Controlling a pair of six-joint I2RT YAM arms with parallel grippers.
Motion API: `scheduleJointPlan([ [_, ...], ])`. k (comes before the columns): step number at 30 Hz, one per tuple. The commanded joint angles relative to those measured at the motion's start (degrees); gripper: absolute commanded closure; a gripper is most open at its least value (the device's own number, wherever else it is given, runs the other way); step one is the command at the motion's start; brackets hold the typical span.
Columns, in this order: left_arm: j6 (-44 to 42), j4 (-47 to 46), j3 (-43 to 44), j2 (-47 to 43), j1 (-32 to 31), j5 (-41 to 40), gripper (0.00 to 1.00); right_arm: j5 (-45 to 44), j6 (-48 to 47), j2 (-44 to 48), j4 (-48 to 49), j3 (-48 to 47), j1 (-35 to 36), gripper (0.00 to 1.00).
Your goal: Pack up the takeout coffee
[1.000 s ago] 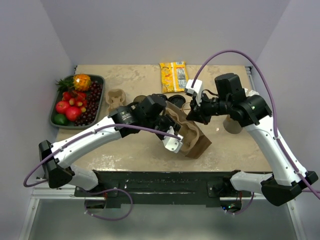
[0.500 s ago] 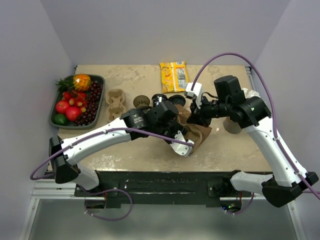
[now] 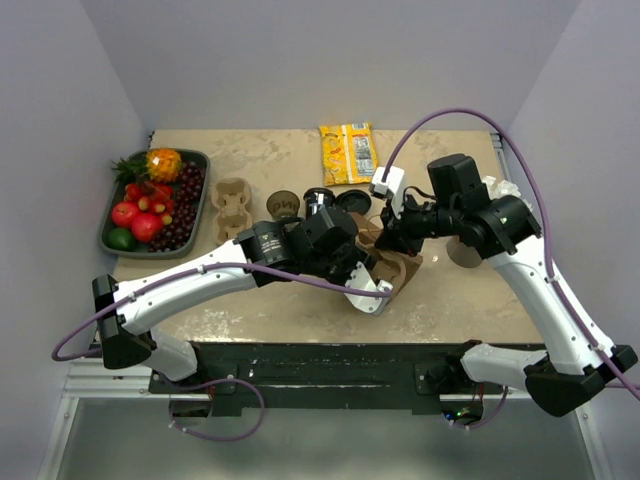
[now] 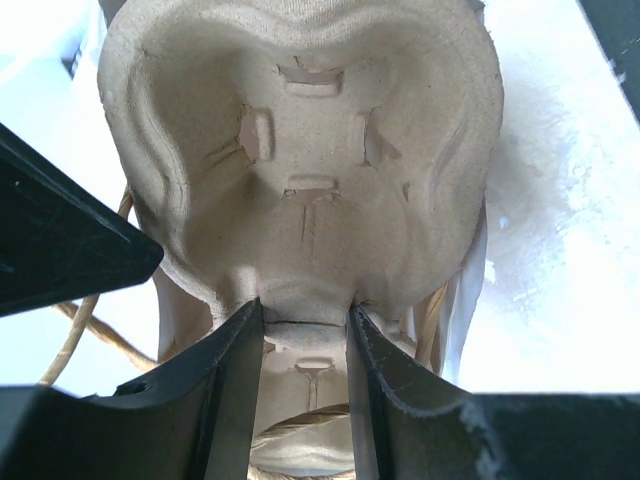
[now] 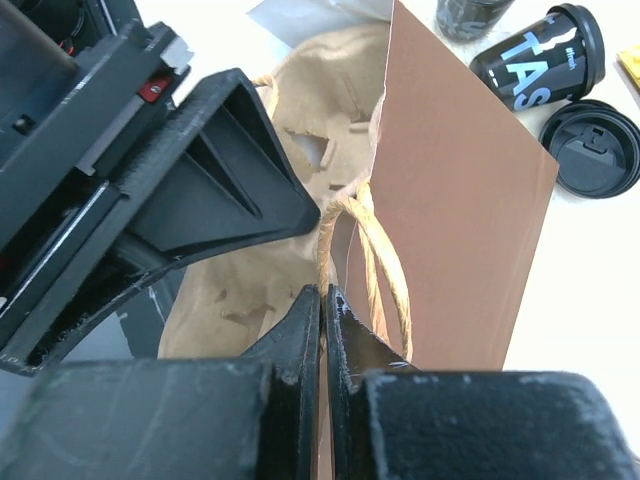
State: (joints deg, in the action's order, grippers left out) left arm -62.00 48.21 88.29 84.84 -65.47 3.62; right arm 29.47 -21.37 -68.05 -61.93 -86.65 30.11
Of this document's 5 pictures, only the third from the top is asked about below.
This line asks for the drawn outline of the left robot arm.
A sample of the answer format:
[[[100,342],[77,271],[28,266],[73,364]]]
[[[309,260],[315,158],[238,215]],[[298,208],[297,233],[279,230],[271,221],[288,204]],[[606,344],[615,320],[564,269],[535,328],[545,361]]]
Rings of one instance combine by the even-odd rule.
[[[144,365],[185,392],[200,390],[207,368],[195,346],[159,328],[167,318],[214,298],[299,282],[346,295],[357,310],[379,314],[392,288],[374,281],[373,258],[356,243],[355,220],[337,207],[307,218],[260,221],[214,250],[144,278],[109,283],[98,315],[101,357],[109,370]]]

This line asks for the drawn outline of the brown paper bag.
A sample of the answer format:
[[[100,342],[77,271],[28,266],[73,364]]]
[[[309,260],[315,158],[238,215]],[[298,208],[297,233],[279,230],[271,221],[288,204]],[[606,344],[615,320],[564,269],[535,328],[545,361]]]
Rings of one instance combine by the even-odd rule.
[[[413,279],[423,263],[423,257],[411,257],[391,250],[381,250],[375,242],[383,233],[383,228],[375,223],[378,215],[366,219],[363,215],[351,212],[350,216],[358,228],[356,246],[375,260],[367,270],[375,281],[384,280],[391,284],[389,302],[392,302],[402,289]]]

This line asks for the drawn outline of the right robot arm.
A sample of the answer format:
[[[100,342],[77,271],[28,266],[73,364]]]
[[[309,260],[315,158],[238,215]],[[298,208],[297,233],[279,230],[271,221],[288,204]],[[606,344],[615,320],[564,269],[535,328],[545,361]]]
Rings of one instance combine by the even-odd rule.
[[[459,393],[486,382],[523,390],[546,413],[562,417],[637,363],[632,347],[615,344],[590,318],[575,321],[583,308],[560,275],[546,272],[543,232],[523,200],[491,197],[465,154],[437,159],[427,172],[433,192],[418,204],[402,169],[375,171],[370,192],[386,202],[377,248],[415,256],[427,239],[456,238],[506,281],[545,345],[526,351],[468,341],[450,355],[446,385]]]

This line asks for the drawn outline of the dark coffee cup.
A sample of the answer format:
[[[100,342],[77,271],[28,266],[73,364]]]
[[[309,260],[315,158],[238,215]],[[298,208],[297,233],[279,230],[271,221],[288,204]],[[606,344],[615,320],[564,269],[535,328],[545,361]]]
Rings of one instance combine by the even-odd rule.
[[[274,220],[297,217],[300,205],[299,196],[290,190],[275,191],[266,201],[266,209]]]
[[[305,216],[307,218],[316,214],[319,210],[329,208],[335,204],[335,194],[325,187],[313,187],[308,189],[304,195]]]

